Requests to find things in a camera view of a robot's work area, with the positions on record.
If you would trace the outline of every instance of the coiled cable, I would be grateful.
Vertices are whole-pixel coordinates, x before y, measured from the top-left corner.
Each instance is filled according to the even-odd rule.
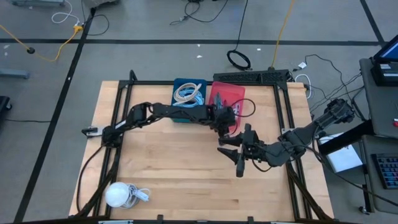
[[[203,96],[199,92],[200,87],[201,83],[199,83],[199,85],[194,83],[185,83],[180,86],[173,94],[173,97],[176,101],[173,106],[192,108],[194,106],[205,104]]]

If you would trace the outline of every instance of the gray floor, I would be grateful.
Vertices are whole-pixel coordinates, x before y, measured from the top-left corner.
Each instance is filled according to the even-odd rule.
[[[366,0],[385,40],[397,34],[394,0]],[[83,20],[80,1],[70,0],[73,13]],[[244,40],[276,40],[289,7],[289,0],[250,0],[243,24]],[[169,26],[183,16],[185,3],[181,0],[121,0],[117,6],[106,6],[96,14],[108,16],[111,27],[100,36],[89,39],[221,39],[233,40],[239,32],[244,1],[230,0],[216,21],[202,24],[189,20],[184,24]],[[206,19],[216,13],[223,1],[202,4],[197,17]],[[60,7],[15,7],[0,2],[0,24],[20,38],[67,39],[71,35],[74,19],[63,24],[53,24],[51,15]],[[95,19],[91,33],[105,27],[102,18]],[[9,38],[0,32],[1,38]],[[359,0],[301,0],[295,3],[292,15],[282,37],[283,40],[357,40],[377,41]],[[48,57],[56,54],[59,44],[30,44]],[[0,78],[0,95],[12,98],[11,119],[50,120],[68,73],[77,44],[67,45],[56,63],[48,63],[26,54],[18,44],[0,44],[0,67],[28,70],[29,80]],[[133,69],[140,80],[172,80],[177,77],[211,80],[214,73],[235,72],[225,54],[233,45],[222,44],[85,44],[54,132],[47,157],[35,187],[25,221],[62,218],[68,215],[78,170],[86,144],[80,130],[91,123],[98,91],[103,80],[127,79]],[[314,46],[281,45],[276,68],[295,68],[308,54],[318,54],[333,61],[348,81],[359,73],[361,58],[374,55],[377,46]],[[265,70],[271,64],[273,45],[240,45],[254,70]],[[327,62],[316,57],[308,59],[305,70],[294,73],[307,74],[312,85],[325,93],[341,85],[339,74]],[[361,78],[348,86],[354,90],[362,85]],[[310,106],[322,99],[322,93],[308,100]],[[365,116],[368,115],[364,93],[358,97]],[[325,105],[314,111],[321,115]],[[345,125],[333,126],[329,133],[346,131],[359,124],[359,119]],[[12,222],[22,194],[25,191],[34,162],[39,153],[48,124],[5,122],[0,133],[0,223]],[[393,223],[398,217],[376,212],[370,216],[358,212],[363,205],[362,193],[348,184],[326,174],[328,190],[335,217],[347,222]]]

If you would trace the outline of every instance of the wooden tabletop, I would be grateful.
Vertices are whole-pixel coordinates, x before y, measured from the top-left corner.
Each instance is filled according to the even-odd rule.
[[[93,126],[111,123],[117,86],[118,82],[102,83]],[[288,83],[288,87],[295,126],[305,126],[311,122],[305,89],[301,83]],[[172,88],[171,85],[134,85],[130,106],[144,101],[170,104]],[[254,115],[242,118],[240,131],[245,123],[250,123],[266,144],[276,142],[280,129],[272,87],[245,88],[245,98],[252,99],[257,110]],[[211,86],[207,86],[207,96],[210,90]],[[288,126],[282,92],[280,98]],[[243,109],[243,114],[250,113],[250,102],[245,101]],[[100,142],[100,138],[88,140],[82,165]],[[167,118],[126,132],[118,181],[148,188],[151,195],[149,202],[139,202],[132,209],[112,209],[111,218],[155,220],[162,214],[165,220],[244,221],[253,216],[255,221],[294,221],[285,167],[262,173],[247,162],[244,177],[237,178],[235,165],[219,153],[217,147],[218,135],[209,127],[174,123]],[[80,206],[98,186],[103,155],[104,149],[86,168],[81,181]],[[302,163],[308,191],[326,214],[333,217],[322,165],[311,152],[302,156]],[[259,165],[268,168],[266,162]],[[296,191],[300,214],[304,217],[302,198]],[[70,214],[76,213],[75,200],[76,194]],[[104,200],[101,208],[103,214]]]

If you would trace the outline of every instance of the white paper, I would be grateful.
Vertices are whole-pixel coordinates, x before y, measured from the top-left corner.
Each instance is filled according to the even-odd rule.
[[[325,136],[320,138],[321,144],[339,136],[342,133],[334,134],[331,136]],[[357,155],[354,147],[352,145],[346,146],[332,152],[331,154],[326,156],[331,164],[331,167],[335,172],[340,172],[343,170],[351,169],[357,166],[362,165],[362,161]]]
[[[307,64],[304,63],[304,62],[302,62],[302,63],[300,63],[298,66],[299,66],[301,69],[304,69],[304,68],[307,66]]]

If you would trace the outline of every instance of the white light bulb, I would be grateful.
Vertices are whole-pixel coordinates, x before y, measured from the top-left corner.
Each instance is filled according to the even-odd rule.
[[[127,202],[129,196],[129,186],[122,182],[115,182],[106,190],[105,201],[110,207],[118,208]]]

